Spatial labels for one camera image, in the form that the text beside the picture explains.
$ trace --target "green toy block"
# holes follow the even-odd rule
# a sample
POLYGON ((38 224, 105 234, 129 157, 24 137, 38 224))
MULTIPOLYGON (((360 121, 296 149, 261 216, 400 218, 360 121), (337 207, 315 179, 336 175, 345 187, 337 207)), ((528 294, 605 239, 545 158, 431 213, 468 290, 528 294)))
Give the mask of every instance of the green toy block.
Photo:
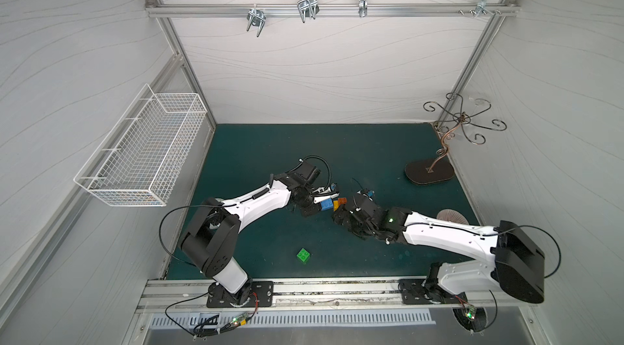
POLYGON ((308 259, 310 258, 310 253, 308 253, 306 249, 301 248, 299 253, 297 253, 297 258, 300 259, 301 262, 305 264, 306 261, 308 261, 308 259))

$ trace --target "black bracket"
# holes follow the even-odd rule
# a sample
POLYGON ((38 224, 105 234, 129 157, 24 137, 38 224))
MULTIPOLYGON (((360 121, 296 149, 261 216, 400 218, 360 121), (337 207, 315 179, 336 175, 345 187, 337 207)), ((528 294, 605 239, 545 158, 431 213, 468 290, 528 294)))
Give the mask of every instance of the black bracket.
POLYGON ((258 307, 271 307, 273 303, 273 282, 252 281, 251 285, 243 286, 236 294, 229 293, 221 284, 213 283, 208 288, 207 308, 255 308, 258 295, 258 307))
MULTIPOLYGON (((455 295, 451 295, 440 287, 427 290, 422 285, 422 279, 400 279, 399 290, 401 291, 401 301, 408 305, 422 304, 460 304, 455 295)), ((458 295, 466 300, 465 293, 458 295)))

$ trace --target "round fan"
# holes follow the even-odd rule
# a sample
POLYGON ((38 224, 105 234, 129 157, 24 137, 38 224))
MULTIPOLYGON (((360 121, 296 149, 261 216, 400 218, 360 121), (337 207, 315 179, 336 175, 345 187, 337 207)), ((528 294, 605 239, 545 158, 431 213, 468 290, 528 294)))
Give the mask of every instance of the round fan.
POLYGON ((437 213, 436 218, 453 223, 468 224, 468 219, 454 209, 443 209, 437 213))

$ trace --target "metal vent grille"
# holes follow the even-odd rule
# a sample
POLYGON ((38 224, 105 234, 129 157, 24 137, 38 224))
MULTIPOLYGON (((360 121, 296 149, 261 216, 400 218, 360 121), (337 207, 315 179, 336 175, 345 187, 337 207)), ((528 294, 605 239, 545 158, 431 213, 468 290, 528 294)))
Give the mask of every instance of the metal vent grille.
MULTIPOLYGON (((226 312, 179 312, 170 314, 180 325, 189 329, 213 318, 206 327, 222 327, 238 316, 238 311, 226 312)), ((251 321, 243 327, 316 327, 316 326, 399 326, 399 325, 434 325, 429 309, 394 309, 394 310, 327 310, 327 311, 258 311, 251 321)), ((171 329, 177 327, 164 314, 154 314, 152 329, 171 329)))

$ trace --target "decorative metal stand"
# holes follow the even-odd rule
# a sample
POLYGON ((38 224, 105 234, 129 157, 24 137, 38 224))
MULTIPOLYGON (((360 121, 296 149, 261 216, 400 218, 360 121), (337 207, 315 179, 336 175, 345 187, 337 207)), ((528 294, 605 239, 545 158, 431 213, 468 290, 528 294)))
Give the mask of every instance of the decorative metal stand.
POLYGON ((474 139, 469 138, 468 134, 466 133, 464 129, 464 126, 473 125, 473 126, 484 128, 486 130, 491 130, 491 131, 507 130, 507 125, 505 124, 505 122, 499 119, 492 120, 492 124, 495 125, 497 128, 486 127, 486 126, 478 125, 472 122, 473 117, 490 110, 490 108, 492 107, 492 104, 488 100, 476 99, 475 103, 477 105, 487 105, 487 108, 473 115, 468 115, 467 113, 464 112, 464 98, 460 94, 447 93, 446 95, 447 100, 455 100, 457 97, 460 100, 460 106, 459 106, 460 112, 457 112, 457 113, 450 113, 449 111, 444 109, 443 106, 441 106, 435 101, 428 101, 423 105, 423 108, 425 109, 425 111, 428 111, 428 112, 436 111, 437 108, 434 105, 437 105, 446 113, 451 115, 452 119, 439 120, 433 123, 435 131, 439 135, 442 136, 440 138, 440 143, 442 144, 442 148, 437 151, 438 157, 430 158, 430 159, 422 160, 422 161, 410 162, 405 166, 405 176, 407 176, 409 180, 413 182, 414 184, 428 185, 428 184, 433 184, 433 183, 439 183, 441 181, 447 181, 453 178, 453 176, 455 175, 455 170, 453 169, 453 166, 450 164, 448 158, 446 158, 446 156, 449 153, 448 151, 450 150, 446 141, 455 136, 455 131, 458 128, 461 128, 462 133, 464 134, 464 137, 466 138, 466 140, 468 140, 473 145, 484 144, 486 142, 486 138, 479 133, 476 133, 474 135, 474 139), (442 125, 442 123, 449 123, 449 122, 455 122, 455 126, 453 128, 449 128, 447 125, 442 125))

